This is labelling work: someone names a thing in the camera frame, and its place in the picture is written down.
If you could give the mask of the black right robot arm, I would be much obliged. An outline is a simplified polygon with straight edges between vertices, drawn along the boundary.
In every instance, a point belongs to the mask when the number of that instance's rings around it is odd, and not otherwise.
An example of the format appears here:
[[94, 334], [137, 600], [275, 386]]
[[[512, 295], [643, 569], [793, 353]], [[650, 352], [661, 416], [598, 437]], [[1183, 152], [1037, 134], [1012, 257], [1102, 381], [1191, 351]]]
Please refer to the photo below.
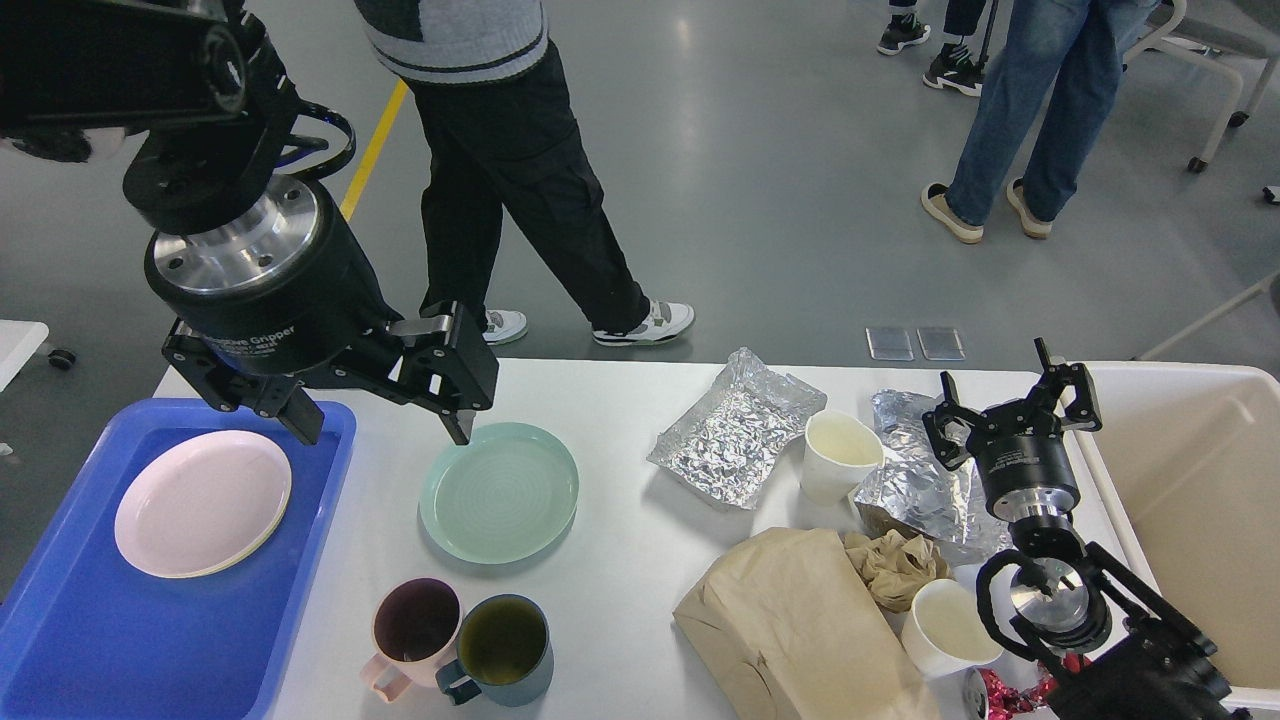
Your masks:
[[1061, 719], [1248, 719], [1212, 665], [1217, 646], [1155, 588], [1073, 525], [1082, 495], [1064, 439], [1102, 427], [1080, 363], [1053, 363], [1036, 340], [1042, 373], [1027, 396], [978, 411], [943, 372], [940, 402], [922, 421], [947, 470], [975, 462], [987, 512], [1012, 547], [987, 560], [977, 612], [1010, 653], [1053, 679], [1047, 705]]

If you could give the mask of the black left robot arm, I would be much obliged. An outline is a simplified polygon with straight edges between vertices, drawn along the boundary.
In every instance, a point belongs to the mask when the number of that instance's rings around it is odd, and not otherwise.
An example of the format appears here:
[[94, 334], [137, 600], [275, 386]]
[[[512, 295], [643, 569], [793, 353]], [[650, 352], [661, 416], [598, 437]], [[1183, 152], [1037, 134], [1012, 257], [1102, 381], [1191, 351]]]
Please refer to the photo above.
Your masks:
[[163, 354], [214, 409], [275, 418], [306, 445], [307, 389], [365, 389], [435, 413], [466, 445], [498, 363], [458, 302], [404, 319], [323, 178], [349, 122], [300, 97], [241, 1], [5, 1], [3, 137], [84, 161], [147, 138], [123, 181], [154, 228], [150, 288], [174, 311]]

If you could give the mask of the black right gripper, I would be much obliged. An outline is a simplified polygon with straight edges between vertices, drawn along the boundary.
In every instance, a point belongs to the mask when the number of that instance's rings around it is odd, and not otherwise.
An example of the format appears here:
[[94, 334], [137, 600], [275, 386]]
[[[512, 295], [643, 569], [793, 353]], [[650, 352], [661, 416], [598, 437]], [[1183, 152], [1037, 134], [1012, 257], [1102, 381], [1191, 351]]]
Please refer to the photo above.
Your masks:
[[[1094, 383], [1083, 363], [1056, 363], [1042, 337], [1034, 338], [1042, 373], [1023, 401], [979, 413], [959, 402], [948, 372], [940, 373], [941, 401], [922, 414], [937, 462], [956, 471], [972, 456], [986, 492], [987, 511], [1002, 521], [1068, 516], [1080, 500], [1062, 433], [1097, 432], [1103, 423]], [[970, 430], [968, 446], [948, 434]]]

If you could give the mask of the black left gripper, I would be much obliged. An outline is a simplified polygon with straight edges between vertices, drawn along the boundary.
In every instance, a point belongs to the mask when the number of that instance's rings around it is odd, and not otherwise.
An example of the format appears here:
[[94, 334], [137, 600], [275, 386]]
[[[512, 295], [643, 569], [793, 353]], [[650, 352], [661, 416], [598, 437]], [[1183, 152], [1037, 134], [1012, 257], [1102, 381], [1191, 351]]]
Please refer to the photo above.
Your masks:
[[210, 407], [248, 407], [303, 445], [317, 443], [324, 413], [300, 379], [282, 374], [335, 355], [333, 389], [435, 413], [456, 445], [470, 442], [476, 413], [493, 406], [499, 364], [474, 314], [439, 302], [399, 320], [320, 183], [275, 176], [227, 225], [156, 234], [143, 270], [186, 322], [175, 319], [163, 343], [170, 366]]

